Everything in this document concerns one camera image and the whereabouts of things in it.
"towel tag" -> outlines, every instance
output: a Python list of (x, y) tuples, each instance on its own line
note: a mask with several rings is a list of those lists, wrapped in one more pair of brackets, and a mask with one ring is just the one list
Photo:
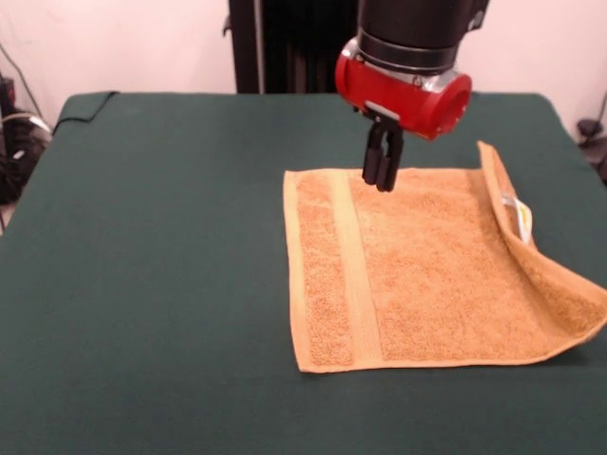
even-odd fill
[(516, 197), (512, 197), (507, 194), (502, 194), (502, 202), (516, 210), (521, 240), (528, 244), (531, 240), (531, 228), (533, 226), (533, 215), (531, 214), (531, 209), (526, 204), (519, 201)]

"green table surface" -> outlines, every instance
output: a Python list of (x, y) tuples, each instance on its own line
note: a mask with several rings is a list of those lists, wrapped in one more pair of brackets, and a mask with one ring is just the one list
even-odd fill
[[(607, 334), (515, 368), (303, 374), (283, 172), (359, 167), (334, 96), (68, 101), (0, 239), (0, 454), (604, 454)], [(405, 166), (495, 145), (547, 256), (607, 286), (607, 191), (534, 95), (474, 95)]]

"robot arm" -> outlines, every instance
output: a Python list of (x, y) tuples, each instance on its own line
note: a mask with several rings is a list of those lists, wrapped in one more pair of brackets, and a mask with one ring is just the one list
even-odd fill
[(336, 83), (373, 121), (363, 165), (369, 185), (394, 188), (403, 130), (432, 140), (464, 114), (471, 79), (453, 66), (464, 35), (483, 24), (488, 1), (360, 0), (359, 34), (338, 59)]

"white wall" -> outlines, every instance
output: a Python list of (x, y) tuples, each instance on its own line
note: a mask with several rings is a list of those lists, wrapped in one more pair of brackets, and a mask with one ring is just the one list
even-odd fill
[(228, 0), (0, 0), (0, 42), (54, 122), (74, 93), (233, 93), (227, 15)]
[(607, 90), (606, 21), (607, 0), (490, 0), (459, 67), (478, 90), (546, 95), (573, 134)]
[[(221, 37), (227, 3), (0, 0), (0, 41), (50, 121), (85, 91), (233, 92), (230, 36)], [(545, 94), (573, 132), (607, 89), (606, 20), (607, 0), (491, 0), (459, 66), (479, 90)], [(0, 68), (13, 74), (1, 57)]]

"orange towel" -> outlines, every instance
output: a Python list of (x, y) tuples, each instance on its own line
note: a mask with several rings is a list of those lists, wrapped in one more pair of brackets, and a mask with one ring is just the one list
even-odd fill
[(300, 370), (528, 364), (605, 324), (607, 291), (537, 250), (479, 147), (482, 169), (401, 170), (391, 193), (359, 171), (285, 174)]

